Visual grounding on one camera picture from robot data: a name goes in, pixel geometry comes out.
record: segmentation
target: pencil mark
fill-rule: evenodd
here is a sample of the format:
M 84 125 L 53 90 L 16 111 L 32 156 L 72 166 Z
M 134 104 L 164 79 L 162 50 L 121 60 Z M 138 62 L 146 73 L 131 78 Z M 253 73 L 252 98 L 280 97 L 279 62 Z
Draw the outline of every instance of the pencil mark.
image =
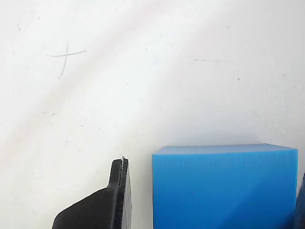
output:
M 63 57 L 63 56 L 72 56 L 72 55 L 77 55 L 77 54 L 80 54 L 82 52 L 87 52 L 86 50 L 84 51 L 81 51 L 81 52 L 75 52 L 75 53 L 69 53 L 69 54 L 64 54 L 64 55 L 58 55 L 58 56 L 52 56 L 52 55 L 48 55 L 46 54 L 46 56 L 49 56 L 49 57 Z
M 57 79 L 60 79 L 62 77 L 63 71 L 65 70 L 66 63 L 67 63 L 67 56 L 68 56 L 68 43 L 67 43 L 67 51 L 66 51 L 66 56 L 65 56 L 65 63 L 63 64 L 61 75 L 60 75 L 60 77 L 57 77 Z
M 194 61 L 207 61 L 207 62 L 226 62 L 226 61 L 218 61 L 218 60 L 199 60 L 199 59 L 195 59 Z

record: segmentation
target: blue plastic block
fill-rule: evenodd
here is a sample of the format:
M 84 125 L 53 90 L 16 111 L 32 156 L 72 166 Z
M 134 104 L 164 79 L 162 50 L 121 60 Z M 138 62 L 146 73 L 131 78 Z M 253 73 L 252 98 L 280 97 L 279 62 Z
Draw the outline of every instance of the blue plastic block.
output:
M 152 159 L 154 229 L 292 228 L 297 149 L 165 147 Z

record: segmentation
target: blue block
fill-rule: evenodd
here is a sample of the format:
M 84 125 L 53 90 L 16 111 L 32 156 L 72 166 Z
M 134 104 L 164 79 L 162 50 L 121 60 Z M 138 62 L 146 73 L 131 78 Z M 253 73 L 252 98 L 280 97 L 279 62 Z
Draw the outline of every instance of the blue block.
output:
M 165 147 L 152 159 L 154 229 L 292 228 L 297 149 Z

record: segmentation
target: dark blue object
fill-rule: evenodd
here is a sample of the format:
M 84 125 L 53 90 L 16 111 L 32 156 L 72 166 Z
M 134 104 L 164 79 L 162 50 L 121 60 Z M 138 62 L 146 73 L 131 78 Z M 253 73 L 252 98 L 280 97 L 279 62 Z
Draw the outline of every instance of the dark blue object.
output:
M 165 147 L 152 159 L 154 229 L 293 226 L 297 149 Z
M 305 175 L 296 200 L 294 229 L 305 229 Z

